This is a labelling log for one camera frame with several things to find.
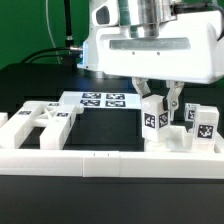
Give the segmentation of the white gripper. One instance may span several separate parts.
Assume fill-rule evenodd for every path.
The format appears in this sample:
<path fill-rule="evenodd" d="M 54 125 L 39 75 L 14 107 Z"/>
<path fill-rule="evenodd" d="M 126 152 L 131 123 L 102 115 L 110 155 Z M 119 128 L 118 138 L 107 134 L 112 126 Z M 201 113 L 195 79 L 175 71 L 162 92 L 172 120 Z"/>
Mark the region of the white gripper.
<path fill-rule="evenodd" d="M 210 22 L 179 20 L 162 26 L 157 38 L 131 39 L 127 29 L 103 28 L 84 44 L 82 66 L 133 77 L 140 97 L 151 94 L 147 79 L 168 80 L 163 109 L 173 121 L 183 82 L 207 84 L 224 77 L 224 41 L 217 39 L 218 30 Z"/>

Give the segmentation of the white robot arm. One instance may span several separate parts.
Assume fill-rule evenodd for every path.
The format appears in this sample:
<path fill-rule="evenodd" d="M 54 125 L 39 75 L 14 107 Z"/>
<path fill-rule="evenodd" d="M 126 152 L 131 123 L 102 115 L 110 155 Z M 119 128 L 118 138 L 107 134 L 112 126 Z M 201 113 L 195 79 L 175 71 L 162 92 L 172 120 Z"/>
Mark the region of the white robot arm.
<path fill-rule="evenodd" d="M 137 92 L 149 79 L 168 82 L 167 109 L 186 83 L 224 77 L 224 8 L 181 0 L 89 0 L 89 35 L 80 69 L 130 77 Z"/>

